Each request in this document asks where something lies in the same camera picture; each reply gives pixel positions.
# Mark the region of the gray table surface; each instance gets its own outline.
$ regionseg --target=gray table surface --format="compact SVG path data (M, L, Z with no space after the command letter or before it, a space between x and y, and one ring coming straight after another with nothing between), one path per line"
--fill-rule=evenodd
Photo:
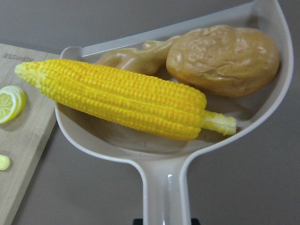
M230 8L246 0L23 0L0 3L0 43L60 54ZM300 224L300 7L279 1L294 75L275 113L245 137L196 158L187 173L191 216L202 225ZM127 164L87 155L55 125L14 225L130 225L143 184Z

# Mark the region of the cutting board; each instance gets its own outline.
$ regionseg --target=cutting board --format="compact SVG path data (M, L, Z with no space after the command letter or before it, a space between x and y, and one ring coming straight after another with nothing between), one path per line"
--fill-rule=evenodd
M14 69L24 61L53 58L59 55L0 44L0 88L16 85L28 96L24 110L0 124L0 155L11 159L11 166L0 171L0 225L12 223L56 122L54 102L23 82Z

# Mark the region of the toy frying pan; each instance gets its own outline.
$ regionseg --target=toy frying pan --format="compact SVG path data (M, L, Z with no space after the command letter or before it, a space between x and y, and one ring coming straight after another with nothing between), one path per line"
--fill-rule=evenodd
M187 168L204 153L219 150L264 122L283 100L293 74L290 33L276 0L256 0L224 11L157 30L87 47L66 48L61 58L96 62L111 49L141 47L147 40L167 40L190 30L226 24L253 27L277 42L281 67L275 80L255 94L241 98L207 95L207 109L233 116L239 132L231 137L203 130L196 140L172 141L138 132L56 104L58 124L65 137L92 156L133 165L143 181L144 225L190 225Z

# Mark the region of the corn cob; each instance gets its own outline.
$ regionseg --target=corn cob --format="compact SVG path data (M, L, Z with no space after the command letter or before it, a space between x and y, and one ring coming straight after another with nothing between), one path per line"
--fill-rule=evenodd
M189 141L201 128L236 132L233 117L205 110L206 96L182 83L63 59L24 62L15 73L56 102L161 137Z

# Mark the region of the bread roll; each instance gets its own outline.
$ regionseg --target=bread roll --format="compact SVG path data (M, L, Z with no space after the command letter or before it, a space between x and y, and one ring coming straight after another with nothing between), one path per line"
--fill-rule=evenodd
M166 68L183 82L227 97L242 97L266 86L279 68L275 41L252 28L219 25L178 38Z

